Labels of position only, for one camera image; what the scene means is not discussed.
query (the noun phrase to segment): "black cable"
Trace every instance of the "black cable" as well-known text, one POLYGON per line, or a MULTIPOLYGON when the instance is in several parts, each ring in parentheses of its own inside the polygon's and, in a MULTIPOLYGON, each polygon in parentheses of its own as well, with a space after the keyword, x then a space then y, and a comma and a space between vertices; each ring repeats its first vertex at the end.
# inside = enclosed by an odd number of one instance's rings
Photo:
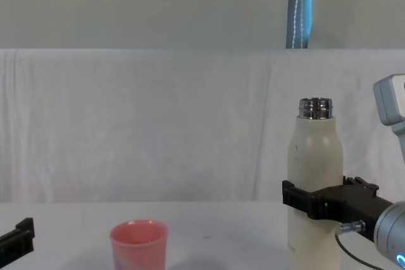
POLYGON ((371 264, 369 264, 369 263, 367 263, 367 262, 365 262, 365 261, 362 261, 362 260, 359 259, 358 257, 356 257, 356 256, 354 256, 353 254, 351 254, 351 253, 345 248, 345 246, 343 246, 343 244, 340 242, 340 240, 339 240, 339 235, 338 235, 337 233, 335 233, 335 239, 336 239, 336 242, 337 242, 337 244, 339 245, 339 247, 340 247, 349 257, 351 257, 352 259, 354 259, 356 262, 359 262, 360 264, 363 264, 363 265, 365 265, 365 266, 367 266, 367 267, 369 267, 369 268, 372 268, 372 269, 374 269, 374 270, 384 270, 384 269, 382 269, 382 268, 380 268, 380 267, 377 267, 377 266, 371 265, 371 264))

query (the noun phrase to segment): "white wall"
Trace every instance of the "white wall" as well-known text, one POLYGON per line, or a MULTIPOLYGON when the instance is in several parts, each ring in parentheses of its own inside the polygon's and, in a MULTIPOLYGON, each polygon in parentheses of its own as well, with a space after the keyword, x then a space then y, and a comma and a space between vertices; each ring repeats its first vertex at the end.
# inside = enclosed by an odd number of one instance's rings
POLYGON ((313 0, 310 47, 405 48, 405 0, 313 0))
POLYGON ((268 49, 287 0, 0 0, 0 48, 268 49))

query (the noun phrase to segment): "blue light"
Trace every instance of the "blue light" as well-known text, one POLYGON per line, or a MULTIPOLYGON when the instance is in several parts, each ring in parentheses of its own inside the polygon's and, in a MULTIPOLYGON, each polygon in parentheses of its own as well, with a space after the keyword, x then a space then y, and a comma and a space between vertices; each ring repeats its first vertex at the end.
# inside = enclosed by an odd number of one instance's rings
POLYGON ((405 269, 405 257, 401 254, 397 255, 397 262, 405 269))

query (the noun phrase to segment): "bottle neck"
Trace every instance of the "bottle neck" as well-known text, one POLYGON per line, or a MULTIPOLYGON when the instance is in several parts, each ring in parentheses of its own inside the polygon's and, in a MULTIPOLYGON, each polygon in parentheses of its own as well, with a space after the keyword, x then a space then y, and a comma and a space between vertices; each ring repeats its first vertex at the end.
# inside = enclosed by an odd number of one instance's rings
POLYGON ((309 120, 328 120, 333 118, 333 106, 330 98, 302 98, 299 101, 300 118, 309 120))
POLYGON ((336 132, 336 119, 308 120, 297 117, 296 131, 300 132, 336 132))

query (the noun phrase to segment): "metal bottle cap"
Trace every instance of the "metal bottle cap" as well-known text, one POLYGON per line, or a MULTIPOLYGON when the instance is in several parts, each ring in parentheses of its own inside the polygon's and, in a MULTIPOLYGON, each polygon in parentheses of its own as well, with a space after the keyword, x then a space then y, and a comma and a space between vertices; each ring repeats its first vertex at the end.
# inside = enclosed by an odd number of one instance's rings
POLYGON ((329 98, 303 98, 299 101, 299 118, 327 120, 333 117, 332 100, 329 98))

